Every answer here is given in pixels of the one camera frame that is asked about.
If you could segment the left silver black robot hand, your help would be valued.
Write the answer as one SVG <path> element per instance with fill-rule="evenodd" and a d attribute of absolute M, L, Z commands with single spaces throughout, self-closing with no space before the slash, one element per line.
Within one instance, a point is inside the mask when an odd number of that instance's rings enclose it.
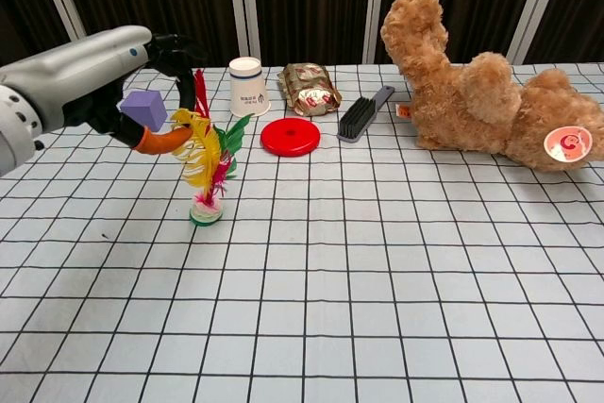
<path fill-rule="evenodd" d="M 88 124 L 149 155 L 175 151 L 192 134 L 189 125 L 153 133 L 118 110 L 125 80 L 141 68 L 176 79 L 179 105 L 194 109 L 192 68 L 203 47 L 177 34 L 154 34 L 124 25 L 69 42 L 1 69 L 1 162 L 18 165 L 42 148 L 38 138 Z"/>

